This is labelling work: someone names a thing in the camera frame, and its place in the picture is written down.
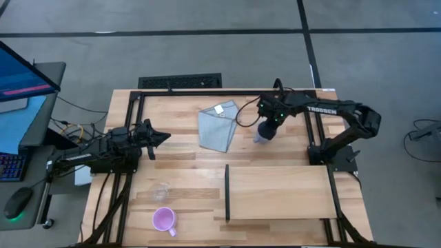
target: keyboard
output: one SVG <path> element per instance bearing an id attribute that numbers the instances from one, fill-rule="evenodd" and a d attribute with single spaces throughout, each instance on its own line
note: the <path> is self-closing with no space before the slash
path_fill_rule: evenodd
<path id="1" fill-rule="evenodd" d="M 20 150 L 18 155 L 0 152 L 0 182 L 18 182 L 25 177 L 27 151 Z"/>
<path id="2" fill-rule="evenodd" d="M 220 73 L 149 76 L 138 81 L 138 89 L 168 89 L 169 86 L 171 89 L 222 88 L 222 76 Z"/>

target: floor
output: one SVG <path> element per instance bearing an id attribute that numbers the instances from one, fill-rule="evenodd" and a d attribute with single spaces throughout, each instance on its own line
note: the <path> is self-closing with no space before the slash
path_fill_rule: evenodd
<path id="1" fill-rule="evenodd" d="M 361 150 L 357 162 L 373 236 L 381 244 L 439 247 L 441 209 L 435 198 L 441 197 L 441 165 L 413 160 L 402 140 L 415 129 L 413 120 L 441 118 L 441 32 L 311 31 L 314 63 L 301 33 L 148 36 L 138 32 L 300 29 L 294 0 L 3 2 L 8 6 L 0 18 L 1 40 L 30 61 L 65 61 L 61 96 L 90 109 L 106 110 L 112 90 L 134 88 L 140 76 L 211 72 L 222 73 L 224 87 L 271 87 L 279 77 L 287 87 L 336 88 L 341 99 L 372 107 L 382 115 L 380 133 L 353 146 Z M 312 30 L 441 27 L 441 2 L 436 0 L 303 2 Z M 88 35 L 112 31 L 126 33 L 124 37 Z M 55 32 L 73 35 L 25 35 Z M 311 69 L 320 78 L 312 79 Z M 52 116 L 80 123 L 101 117 L 60 101 Z M 430 139 L 409 144 L 413 154 L 433 160 L 441 157 L 437 147 L 439 143 Z M 73 194 L 55 196 L 50 216 L 57 225 L 50 230 L 37 226 L 1 232 L 0 246 L 75 243 L 87 194 L 87 187 L 81 187 Z"/>

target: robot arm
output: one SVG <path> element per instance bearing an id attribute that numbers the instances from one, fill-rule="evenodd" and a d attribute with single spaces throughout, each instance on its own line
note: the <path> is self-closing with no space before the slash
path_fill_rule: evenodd
<path id="1" fill-rule="evenodd" d="M 55 151 L 50 159 L 52 171 L 63 173 L 76 165 L 87 165 L 93 174 L 132 173 L 138 169 L 142 147 L 147 147 L 149 158 L 154 160 L 153 147 L 158 147 L 170 136 L 155 131 L 149 119 L 133 130 L 116 127 L 89 144 Z"/>
<path id="2" fill-rule="evenodd" d="M 327 138 L 321 146 L 308 147 L 309 162 L 312 165 L 328 163 L 339 149 L 359 138 L 372 138 L 377 135 L 381 115 L 370 107 L 353 101 L 311 99 L 303 92 L 283 91 L 279 95 L 261 95 L 258 106 L 259 116 L 267 120 L 258 127 L 258 135 L 271 140 L 276 130 L 291 115 L 302 112 L 316 112 L 343 117 L 349 128 L 335 138 Z"/>

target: computer mouse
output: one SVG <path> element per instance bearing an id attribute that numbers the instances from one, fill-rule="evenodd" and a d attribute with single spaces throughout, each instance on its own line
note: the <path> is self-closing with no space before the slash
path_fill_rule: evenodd
<path id="1" fill-rule="evenodd" d="M 22 187 L 17 190 L 5 205 L 3 214 L 8 219 L 16 218 L 29 203 L 33 190 L 29 187 Z"/>

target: yellow cable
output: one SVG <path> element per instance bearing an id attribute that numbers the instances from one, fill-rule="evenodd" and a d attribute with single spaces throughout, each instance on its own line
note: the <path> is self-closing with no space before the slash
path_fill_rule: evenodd
<path id="1" fill-rule="evenodd" d="M 81 129 L 81 134 L 80 134 L 80 137 L 78 137 L 78 139 L 76 140 L 76 143 L 80 143 L 80 141 L 81 141 L 81 139 L 83 138 L 83 135 L 84 135 L 84 128 L 83 128 L 83 126 L 82 126 L 82 125 L 79 125 L 79 124 L 76 124 L 76 125 L 74 125 L 74 124 L 66 125 L 66 127 L 64 127 L 64 128 L 60 131 L 60 134 L 61 134 L 61 135 L 62 135 L 63 133 L 65 134 L 65 133 L 66 133 L 66 130 L 68 130 L 69 127 L 80 127 L 80 129 Z"/>

